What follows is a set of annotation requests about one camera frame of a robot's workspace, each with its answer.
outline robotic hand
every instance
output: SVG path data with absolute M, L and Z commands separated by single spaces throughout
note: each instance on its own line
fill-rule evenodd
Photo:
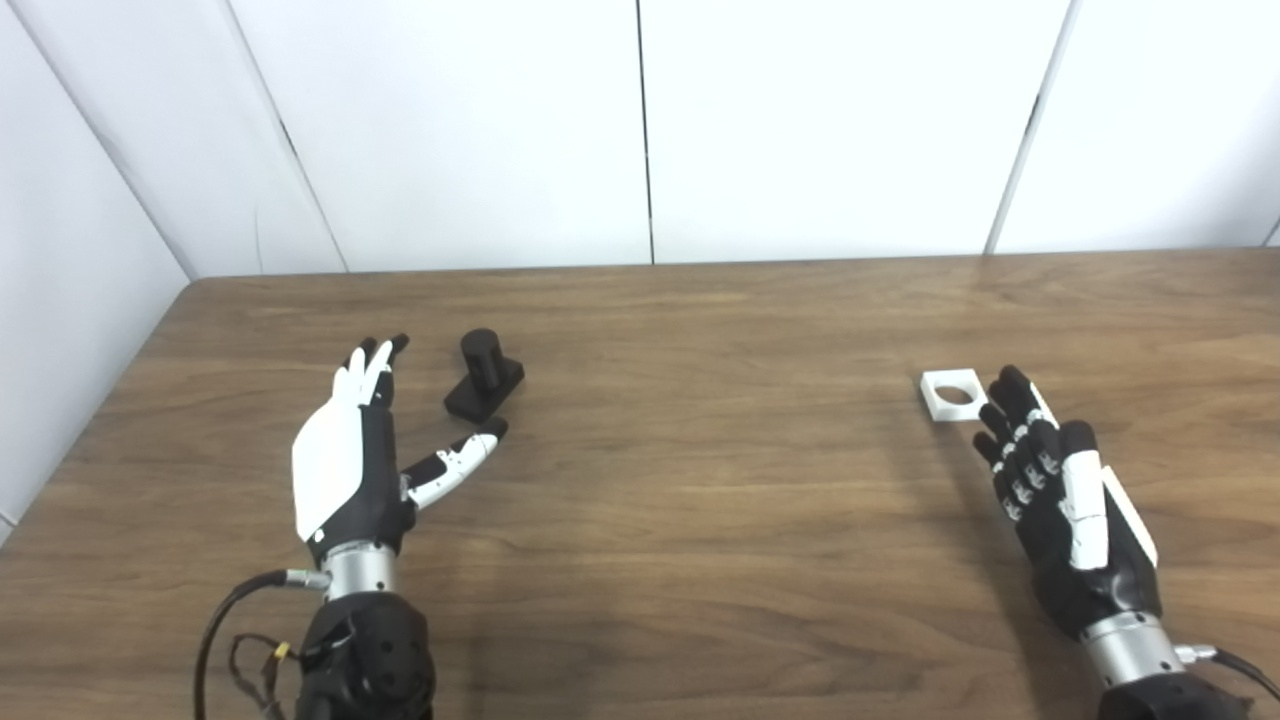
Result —
M 401 334 L 365 340 L 293 442 L 297 533 L 324 573 L 324 605 L 298 652 L 298 720 L 431 717 L 426 619 L 396 594 L 396 557 L 416 512 L 456 488 L 497 447 L 493 418 L 401 471 L 390 405 Z
M 991 384 L 973 445 L 1032 562 L 1036 597 L 1084 646 L 1106 691 L 1101 720 L 1243 720 L 1245 705 L 1185 671 L 1211 646 L 1174 646 L 1160 624 L 1158 556 L 1093 429 L 1055 420 L 1018 368 Z

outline black peg on base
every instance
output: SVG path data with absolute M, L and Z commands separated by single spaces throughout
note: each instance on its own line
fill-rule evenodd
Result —
M 467 377 L 444 398 L 449 415 L 483 423 L 498 411 L 503 400 L 525 379 L 525 366 L 502 355 L 498 333 L 477 328 L 462 336 L 462 359 Z

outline wire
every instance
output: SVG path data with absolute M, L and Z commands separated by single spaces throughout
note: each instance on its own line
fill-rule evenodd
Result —
M 1222 648 L 1217 648 L 1217 652 L 1215 652 L 1210 660 L 1248 676 L 1254 683 L 1266 688 L 1266 691 L 1271 693 L 1271 697 L 1280 701 L 1280 687 L 1277 687 L 1271 678 L 1267 678 L 1267 674 L 1263 673 L 1257 665 L 1244 660 L 1239 655 L 1226 652 Z
M 239 669 L 239 664 L 236 662 L 239 646 L 244 641 L 260 642 L 271 651 L 268 653 L 266 660 L 262 661 L 262 669 L 259 671 L 262 676 L 261 691 L 259 691 L 257 685 L 244 678 L 244 674 Z M 259 712 L 268 720 L 284 720 L 284 711 L 280 710 L 280 701 L 275 697 L 275 683 L 279 679 L 280 662 L 284 659 L 298 661 L 298 653 L 289 647 L 289 643 L 280 642 L 275 638 L 269 638 L 259 633 L 243 633 L 236 635 L 232 641 L 232 650 L 227 655 L 227 669 L 230 671 L 232 680 L 236 683 L 236 687 L 253 701 Z
M 271 570 L 270 573 L 253 575 L 236 585 L 214 610 L 214 615 L 209 619 L 209 625 L 205 628 L 205 634 L 200 638 L 200 650 L 196 653 L 196 675 L 191 685 L 191 700 L 196 720 L 205 720 L 205 675 L 209 671 L 209 653 L 212 651 L 218 628 L 221 626 L 227 614 L 230 612 L 237 602 L 262 588 L 284 587 L 287 577 L 285 570 Z

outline circular hole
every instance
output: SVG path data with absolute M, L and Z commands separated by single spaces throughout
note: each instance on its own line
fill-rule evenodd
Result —
M 946 400 L 951 405 L 969 405 L 973 402 L 973 396 L 957 387 L 938 386 L 933 388 L 933 392 L 938 393 L 938 397 Z

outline black cable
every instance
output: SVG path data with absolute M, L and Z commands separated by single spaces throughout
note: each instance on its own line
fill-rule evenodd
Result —
M 285 570 L 271 570 L 270 573 L 255 575 L 236 585 L 214 610 L 214 615 L 209 619 L 209 625 L 205 628 L 205 634 L 200 638 L 200 651 L 196 653 L 196 676 L 191 687 L 191 700 L 196 720 L 205 720 L 205 675 L 209 670 L 209 653 L 214 648 L 214 637 L 218 634 L 218 628 L 237 602 L 262 588 L 283 587 L 287 577 L 288 573 Z
M 1226 652 L 1222 648 L 1217 648 L 1217 652 L 1215 652 L 1213 656 L 1210 657 L 1210 660 L 1217 662 L 1219 665 L 1222 665 L 1224 667 L 1230 667 L 1231 670 L 1235 670 L 1236 673 L 1248 676 L 1254 683 L 1266 688 L 1266 691 L 1271 693 L 1271 697 L 1280 701 L 1280 687 L 1277 687 L 1271 680 L 1271 678 L 1267 678 L 1267 674 L 1263 673 L 1262 669 L 1258 667 L 1257 665 L 1249 662 L 1248 660 L 1240 657 L 1239 655 Z

